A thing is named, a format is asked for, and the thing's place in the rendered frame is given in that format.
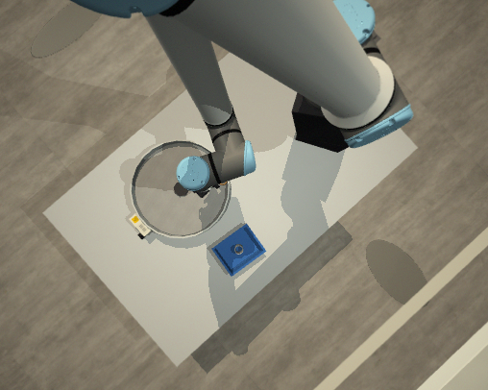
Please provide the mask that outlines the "blue crate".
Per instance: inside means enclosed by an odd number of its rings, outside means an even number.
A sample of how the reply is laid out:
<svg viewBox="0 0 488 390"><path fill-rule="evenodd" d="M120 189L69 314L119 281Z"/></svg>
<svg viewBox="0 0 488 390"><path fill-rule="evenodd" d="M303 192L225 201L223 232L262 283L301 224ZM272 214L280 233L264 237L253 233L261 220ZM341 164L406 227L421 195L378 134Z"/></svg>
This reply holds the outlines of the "blue crate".
<svg viewBox="0 0 488 390"><path fill-rule="evenodd" d="M237 244L243 246L243 253L240 255L234 251ZM235 249L238 252L242 251L240 246ZM264 247L247 224L244 224L236 232L216 244L212 251L214 251L231 277L265 253Z"/></svg>

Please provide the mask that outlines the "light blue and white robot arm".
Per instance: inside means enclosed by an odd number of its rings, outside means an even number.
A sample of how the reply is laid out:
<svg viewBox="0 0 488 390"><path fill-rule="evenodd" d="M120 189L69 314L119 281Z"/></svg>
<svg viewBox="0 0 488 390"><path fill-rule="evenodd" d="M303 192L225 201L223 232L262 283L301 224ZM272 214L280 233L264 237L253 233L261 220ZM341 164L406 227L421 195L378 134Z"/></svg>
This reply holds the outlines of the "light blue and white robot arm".
<svg viewBox="0 0 488 390"><path fill-rule="evenodd" d="M256 170L211 41L303 95L350 148L391 134L413 117L373 39L375 12L365 0L70 1L109 16L142 12L146 18L215 149L179 163L177 179L187 190L206 192Z"/></svg>

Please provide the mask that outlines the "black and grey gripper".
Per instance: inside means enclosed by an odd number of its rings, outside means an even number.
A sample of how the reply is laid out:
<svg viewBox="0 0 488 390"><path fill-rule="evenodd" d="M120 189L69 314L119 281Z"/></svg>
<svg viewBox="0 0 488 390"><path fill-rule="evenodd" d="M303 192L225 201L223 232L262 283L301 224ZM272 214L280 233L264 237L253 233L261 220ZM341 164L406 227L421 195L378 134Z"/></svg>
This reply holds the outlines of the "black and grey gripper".
<svg viewBox="0 0 488 390"><path fill-rule="evenodd" d="M220 186L219 186L219 184L217 184L217 185L214 185L213 187L218 189ZM196 191L192 191L192 192L195 193ZM210 192L210 190L206 191L206 192L196 192L196 193L200 196L200 198L204 198L209 192Z"/></svg>

